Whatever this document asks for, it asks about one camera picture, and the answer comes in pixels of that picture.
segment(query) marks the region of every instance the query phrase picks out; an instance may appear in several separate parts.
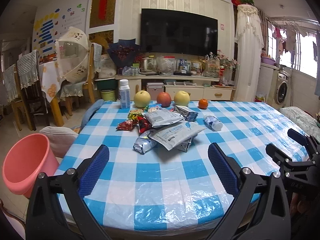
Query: dining table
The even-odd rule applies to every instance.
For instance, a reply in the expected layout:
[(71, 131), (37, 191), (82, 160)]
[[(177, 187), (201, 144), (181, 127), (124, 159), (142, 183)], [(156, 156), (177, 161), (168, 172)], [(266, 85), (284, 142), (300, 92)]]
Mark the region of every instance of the dining table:
[[(206, 127), (193, 138), (188, 151), (168, 151), (158, 143), (141, 154), (133, 149), (138, 127), (117, 130), (135, 109), (134, 103), (130, 109), (121, 109), (119, 102), (104, 102), (73, 142), (55, 175), (77, 168), (101, 144), (106, 145), (109, 161), (91, 194), (84, 197), (97, 222), (133, 234), (173, 236), (213, 229), (234, 199), (226, 193), (208, 158), (211, 143), (217, 143), (241, 167), (261, 175), (279, 170), (266, 154), (269, 143), (293, 161), (308, 158), (306, 149), (287, 135), (290, 128), (301, 134), (303, 130), (265, 103), (210, 101), (207, 109), (199, 109), (198, 102), (191, 101), (188, 107), (198, 112), (195, 122)], [(206, 115), (217, 117), (222, 129), (207, 127)], [(252, 203), (258, 198), (255, 194)], [(59, 201), (65, 217), (73, 221), (63, 195)]]

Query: box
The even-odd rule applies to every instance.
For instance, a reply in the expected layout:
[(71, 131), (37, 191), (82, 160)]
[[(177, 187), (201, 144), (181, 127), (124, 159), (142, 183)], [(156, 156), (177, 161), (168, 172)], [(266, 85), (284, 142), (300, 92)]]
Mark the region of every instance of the box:
[(159, 93), (164, 92), (164, 84), (160, 83), (147, 83), (147, 92), (151, 96), (151, 100), (157, 100)]

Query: television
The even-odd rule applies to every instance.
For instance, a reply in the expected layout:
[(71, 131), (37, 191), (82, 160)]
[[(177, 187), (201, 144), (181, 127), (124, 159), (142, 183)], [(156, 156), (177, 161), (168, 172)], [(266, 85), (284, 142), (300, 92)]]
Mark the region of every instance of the television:
[(189, 12), (142, 9), (141, 52), (217, 55), (217, 45), (217, 19)]

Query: red apple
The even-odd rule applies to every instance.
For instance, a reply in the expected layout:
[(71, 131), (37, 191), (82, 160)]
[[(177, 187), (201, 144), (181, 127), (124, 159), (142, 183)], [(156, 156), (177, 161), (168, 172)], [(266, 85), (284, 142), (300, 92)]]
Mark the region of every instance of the red apple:
[(161, 92), (157, 96), (157, 103), (162, 107), (168, 107), (171, 104), (171, 96), (167, 92)]

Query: green bucket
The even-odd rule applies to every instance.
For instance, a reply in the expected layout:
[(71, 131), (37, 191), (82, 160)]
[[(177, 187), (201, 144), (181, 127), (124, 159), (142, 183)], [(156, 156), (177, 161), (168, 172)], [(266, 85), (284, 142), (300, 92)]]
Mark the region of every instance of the green bucket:
[(101, 90), (100, 91), (101, 97), (105, 101), (116, 101), (116, 93), (115, 90), (108, 89), (108, 90)]

